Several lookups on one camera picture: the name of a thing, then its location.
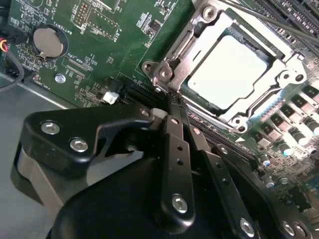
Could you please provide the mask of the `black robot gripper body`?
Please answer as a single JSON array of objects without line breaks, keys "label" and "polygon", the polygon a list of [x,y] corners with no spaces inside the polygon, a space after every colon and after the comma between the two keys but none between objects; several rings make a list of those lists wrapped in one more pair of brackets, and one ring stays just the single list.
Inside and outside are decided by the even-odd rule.
[{"label": "black robot gripper body", "polygon": [[72,196],[50,239],[229,239],[231,228],[208,172],[192,173],[195,218],[185,231],[160,215],[160,162],[139,159]]}]

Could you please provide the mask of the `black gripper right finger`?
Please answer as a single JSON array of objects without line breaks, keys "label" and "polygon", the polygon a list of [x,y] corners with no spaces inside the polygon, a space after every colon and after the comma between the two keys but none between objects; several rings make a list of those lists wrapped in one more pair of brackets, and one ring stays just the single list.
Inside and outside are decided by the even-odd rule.
[{"label": "black gripper right finger", "polygon": [[187,105],[177,99],[191,146],[204,164],[225,215],[231,239],[310,239],[311,226],[286,206],[236,153],[223,144],[209,147],[203,133],[190,125]]}]

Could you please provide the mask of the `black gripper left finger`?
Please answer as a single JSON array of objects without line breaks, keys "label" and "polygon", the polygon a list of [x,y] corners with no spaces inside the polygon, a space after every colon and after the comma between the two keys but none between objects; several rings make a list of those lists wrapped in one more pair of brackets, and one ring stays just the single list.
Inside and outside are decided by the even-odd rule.
[{"label": "black gripper left finger", "polygon": [[159,213],[179,231],[195,218],[190,149],[176,94],[141,104],[38,112],[23,123],[23,175],[56,218],[77,193],[148,156],[158,159]]}]

